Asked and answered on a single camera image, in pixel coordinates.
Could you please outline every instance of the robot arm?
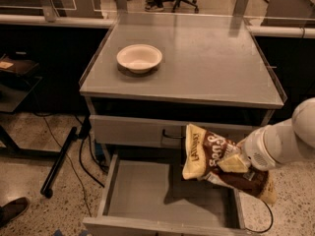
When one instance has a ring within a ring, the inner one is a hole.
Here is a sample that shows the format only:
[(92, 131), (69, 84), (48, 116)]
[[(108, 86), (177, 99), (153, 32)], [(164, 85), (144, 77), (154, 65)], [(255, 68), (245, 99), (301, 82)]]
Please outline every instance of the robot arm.
[(243, 152), (253, 167), (267, 171), (294, 161), (315, 159), (315, 98), (299, 104), (292, 118), (251, 133)]

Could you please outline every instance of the chair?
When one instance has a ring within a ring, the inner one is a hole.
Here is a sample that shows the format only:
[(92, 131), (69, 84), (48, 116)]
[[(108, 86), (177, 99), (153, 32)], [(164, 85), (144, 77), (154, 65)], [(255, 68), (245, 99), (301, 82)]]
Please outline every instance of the chair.
[(192, 2), (189, 0), (163, 0), (163, 2), (169, 2), (169, 1), (170, 2), (176, 1), (171, 12), (175, 12), (176, 8), (180, 7), (180, 3), (184, 2), (186, 4), (194, 6), (195, 7), (195, 13), (199, 13), (199, 8), (198, 8), (198, 5), (196, 4), (197, 0), (192, 0)]

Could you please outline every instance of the speckled floor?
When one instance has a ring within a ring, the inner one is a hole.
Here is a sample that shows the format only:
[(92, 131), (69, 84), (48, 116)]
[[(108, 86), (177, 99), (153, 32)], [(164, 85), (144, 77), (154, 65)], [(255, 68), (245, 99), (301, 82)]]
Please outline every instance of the speckled floor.
[[(80, 123), (71, 115), (45, 117), (52, 134), (63, 144), (71, 127)], [(21, 148), (59, 150), (42, 117), (30, 113), (0, 115), (0, 123)], [(1, 236), (84, 236), (90, 235), (82, 221), (89, 216), (84, 191), (74, 169), (85, 186), (87, 204), (96, 216), (102, 187), (94, 182), (79, 164), (81, 140), (73, 142), (58, 178), (53, 185), (53, 197), (40, 194), (41, 185), (52, 162), (0, 157), (0, 206), (17, 197), (30, 199), (30, 208), (22, 216), (0, 229)], [(105, 174), (92, 161), (89, 143), (83, 145), (83, 162), (102, 183)], [(315, 235), (315, 162), (297, 162), (273, 171), (277, 203), (271, 207), (274, 225), (264, 235)], [(240, 194), (244, 221), (252, 230), (266, 229), (271, 218), (260, 201)]]
[[(74, 116), (53, 115), (45, 118), (53, 136), (61, 145), (72, 127), (78, 127), (80, 130), (81, 125)], [(20, 148), (60, 150), (42, 117), (29, 113), (0, 115), (0, 123)], [(0, 229), (1, 236), (48, 236), (54, 235), (56, 231), (58, 236), (87, 235), (82, 220), (89, 216), (89, 211), (85, 205), (83, 187), (74, 169), (85, 186), (87, 204), (92, 215), (96, 213), (102, 187), (94, 182), (79, 164), (81, 142), (72, 142), (67, 153), (69, 158), (64, 161), (53, 184), (51, 199), (41, 195), (40, 188), (49, 173), (52, 161), (0, 157), (0, 206), (22, 196), (29, 198), (31, 202), (26, 213)], [(82, 159), (89, 171), (104, 183), (105, 175), (92, 161), (88, 140), (83, 146)]]

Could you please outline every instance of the cabinet top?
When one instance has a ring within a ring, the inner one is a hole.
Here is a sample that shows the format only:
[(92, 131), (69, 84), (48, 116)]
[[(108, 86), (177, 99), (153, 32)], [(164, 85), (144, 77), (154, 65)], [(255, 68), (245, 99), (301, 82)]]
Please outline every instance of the cabinet top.
[[(158, 69), (133, 75), (116, 55), (131, 44), (163, 55)], [(242, 19), (122, 14), (81, 86), (85, 96), (281, 108), (284, 103)]]

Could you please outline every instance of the white bowl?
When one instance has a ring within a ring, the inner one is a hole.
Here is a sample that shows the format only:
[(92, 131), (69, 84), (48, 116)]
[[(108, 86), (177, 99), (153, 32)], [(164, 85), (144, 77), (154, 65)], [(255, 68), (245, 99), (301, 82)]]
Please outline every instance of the white bowl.
[(119, 51), (117, 62), (133, 73), (143, 74), (157, 66), (161, 57), (161, 52), (153, 46), (133, 44)]

